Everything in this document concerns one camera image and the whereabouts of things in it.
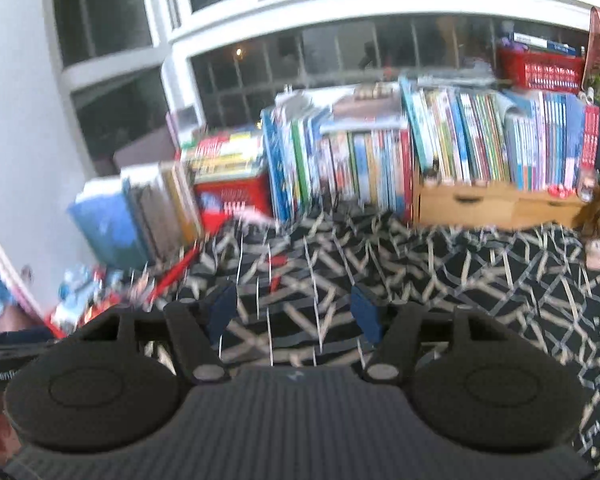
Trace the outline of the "row of upright books left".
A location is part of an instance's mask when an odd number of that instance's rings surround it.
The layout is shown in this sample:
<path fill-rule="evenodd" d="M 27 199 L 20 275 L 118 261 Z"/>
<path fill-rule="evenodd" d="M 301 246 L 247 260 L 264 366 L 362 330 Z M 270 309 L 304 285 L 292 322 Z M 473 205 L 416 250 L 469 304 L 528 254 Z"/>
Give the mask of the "row of upright books left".
<path fill-rule="evenodd" d="M 178 160 L 89 180 L 67 212 L 97 261 L 119 270 L 165 263 L 204 236 L 188 171 Z"/>

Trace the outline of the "row of upright books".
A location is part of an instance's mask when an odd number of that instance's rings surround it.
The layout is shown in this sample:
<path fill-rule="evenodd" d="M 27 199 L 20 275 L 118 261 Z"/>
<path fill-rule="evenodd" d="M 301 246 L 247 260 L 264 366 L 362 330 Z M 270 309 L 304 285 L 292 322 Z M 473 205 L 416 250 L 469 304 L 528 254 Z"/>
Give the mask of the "row of upright books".
<path fill-rule="evenodd" d="M 340 203 L 413 219 L 411 131 L 395 82 L 287 90 L 261 126 L 278 220 Z"/>
<path fill-rule="evenodd" d="M 119 270 L 165 263 L 204 236 L 188 171 L 178 160 L 89 180 L 67 212 L 97 261 Z"/>

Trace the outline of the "stack of flat books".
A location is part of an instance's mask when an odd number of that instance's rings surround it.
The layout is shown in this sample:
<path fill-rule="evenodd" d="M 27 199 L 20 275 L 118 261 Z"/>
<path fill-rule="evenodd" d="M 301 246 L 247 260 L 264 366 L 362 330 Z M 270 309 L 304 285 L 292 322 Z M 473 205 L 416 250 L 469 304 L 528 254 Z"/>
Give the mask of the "stack of flat books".
<path fill-rule="evenodd" d="M 260 130 L 223 131 L 182 151 L 181 164 L 194 183 L 257 177 L 266 167 Z"/>

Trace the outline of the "row of upright books right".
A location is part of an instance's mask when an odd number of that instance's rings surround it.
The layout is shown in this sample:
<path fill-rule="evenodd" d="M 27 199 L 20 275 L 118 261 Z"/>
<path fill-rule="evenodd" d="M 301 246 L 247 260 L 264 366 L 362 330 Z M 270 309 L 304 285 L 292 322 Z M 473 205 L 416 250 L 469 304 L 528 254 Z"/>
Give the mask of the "row of upright books right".
<path fill-rule="evenodd" d="M 395 82 L 287 90 L 261 126 L 278 220 L 340 203 L 413 219 L 411 131 Z"/>

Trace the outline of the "books on wooden box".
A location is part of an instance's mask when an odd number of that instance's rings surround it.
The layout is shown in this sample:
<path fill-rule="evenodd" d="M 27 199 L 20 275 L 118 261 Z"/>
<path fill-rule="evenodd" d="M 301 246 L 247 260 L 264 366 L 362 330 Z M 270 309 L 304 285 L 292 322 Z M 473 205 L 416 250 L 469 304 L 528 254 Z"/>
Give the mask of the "books on wooden box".
<path fill-rule="evenodd" d="M 406 77 L 399 88 L 424 180 L 502 182 L 519 191 L 592 200 L 600 178 L 600 106 L 592 100 Z"/>

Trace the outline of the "red flat book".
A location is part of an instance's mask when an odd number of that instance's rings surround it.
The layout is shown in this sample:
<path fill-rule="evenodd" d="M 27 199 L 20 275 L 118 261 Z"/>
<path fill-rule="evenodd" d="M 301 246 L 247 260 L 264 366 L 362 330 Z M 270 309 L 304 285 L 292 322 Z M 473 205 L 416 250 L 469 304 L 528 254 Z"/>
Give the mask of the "red flat book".
<path fill-rule="evenodd" d="M 202 213 L 201 220 L 202 226 L 204 227 L 204 235 L 194 241 L 193 246 L 186 250 L 184 256 L 178 260 L 174 266 L 170 267 L 169 271 L 164 274 L 164 277 L 149 294 L 147 303 L 151 307 L 156 304 L 158 298 L 163 296 L 170 287 L 184 278 L 190 264 L 202 252 L 204 244 L 206 244 L 208 239 L 221 229 L 221 226 L 227 222 L 231 216 L 231 214 L 221 211 L 204 211 Z"/>

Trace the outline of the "black white geometric tablecloth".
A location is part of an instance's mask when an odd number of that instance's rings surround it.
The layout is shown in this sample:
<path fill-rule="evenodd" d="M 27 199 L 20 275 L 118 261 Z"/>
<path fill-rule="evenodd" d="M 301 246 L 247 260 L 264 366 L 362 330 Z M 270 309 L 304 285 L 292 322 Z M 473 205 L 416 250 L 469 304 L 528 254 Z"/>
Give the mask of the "black white geometric tablecloth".
<path fill-rule="evenodd" d="M 268 258 L 276 255 L 288 262 L 271 294 Z M 318 210 L 282 228 L 230 221 L 156 306 L 199 300 L 229 279 L 237 310 L 220 356 L 231 370 L 363 365 L 372 347 L 350 311 L 357 284 L 395 307 L 486 311 L 579 377 L 588 400 L 573 445 L 600 467 L 600 270 L 586 267 L 577 232 L 554 222 L 521 231 L 411 228 L 368 208 Z"/>

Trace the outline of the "red plastic crate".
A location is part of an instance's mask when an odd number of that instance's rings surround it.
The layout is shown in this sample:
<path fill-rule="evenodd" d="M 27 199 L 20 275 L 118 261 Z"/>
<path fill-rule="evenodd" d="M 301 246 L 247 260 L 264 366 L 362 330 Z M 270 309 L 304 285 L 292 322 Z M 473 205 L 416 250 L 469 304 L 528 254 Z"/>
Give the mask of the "red plastic crate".
<path fill-rule="evenodd" d="M 196 181 L 193 189 L 203 212 L 236 214 L 252 208 L 261 214 L 272 216 L 270 182 L 265 171 L 248 178 Z"/>

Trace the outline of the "wooden drawer box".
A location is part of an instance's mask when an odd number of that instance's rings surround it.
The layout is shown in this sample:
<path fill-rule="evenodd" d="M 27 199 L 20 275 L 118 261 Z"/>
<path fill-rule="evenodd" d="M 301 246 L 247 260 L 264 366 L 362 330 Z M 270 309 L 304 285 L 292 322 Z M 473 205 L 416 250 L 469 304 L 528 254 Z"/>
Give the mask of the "wooden drawer box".
<path fill-rule="evenodd" d="M 521 191 L 510 183 L 434 183 L 422 179 L 414 188 L 416 226 L 462 226 L 520 230 L 555 222 L 574 228 L 584 203 L 577 196 Z"/>

